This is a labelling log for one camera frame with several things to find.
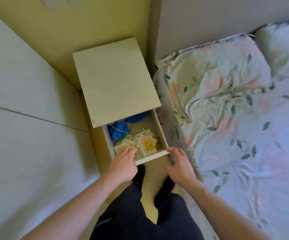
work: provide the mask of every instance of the person's right arm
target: person's right arm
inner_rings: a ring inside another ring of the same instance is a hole
[[[271,240],[268,234],[209,191],[196,178],[182,149],[174,147],[168,149],[168,152],[175,158],[174,165],[170,162],[166,167],[170,178],[191,195],[221,240]]]

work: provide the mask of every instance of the person's left hand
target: person's left hand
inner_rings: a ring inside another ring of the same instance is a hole
[[[119,150],[118,154],[112,160],[108,173],[119,183],[131,181],[138,172],[134,161],[134,155],[137,149],[128,146]]]

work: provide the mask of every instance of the hand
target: hand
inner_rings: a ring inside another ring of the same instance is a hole
[[[119,150],[118,154],[112,160],[108,174],[110,174],[117,183],[121,184],[132,180],[138,172],[134,161],[136,151],[136,148],[128,146],[123,150]]]
[[[191,183],[198,181],[194,173],[194,169],[187,158],[187,155],[180,148],[170,148],[167,149],[167,152],[173,154],[175,160],[174,165],[169,162],[166,165],[166,170],[176,184],[180,185],[183,188],[188,187]]]

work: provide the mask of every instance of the foot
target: foot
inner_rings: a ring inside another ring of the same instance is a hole
[[[142,164],[137,166],[138,172],[132,179],[132,184],[134,184],[140,191],[142,189],[142,183],[146,174],[146,167]]]
[[[163,200],[168,194],[170,194],[175,185],[176,184],[169,176],[166,177],[166,179],[163,181],[162,187],[154,198],[154,205],[157,205],[158,201]]]

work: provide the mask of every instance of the white wardrobe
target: white wardrobe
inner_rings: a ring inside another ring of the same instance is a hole
[[[0,239],[99,177],[78,92],[0,20]]]

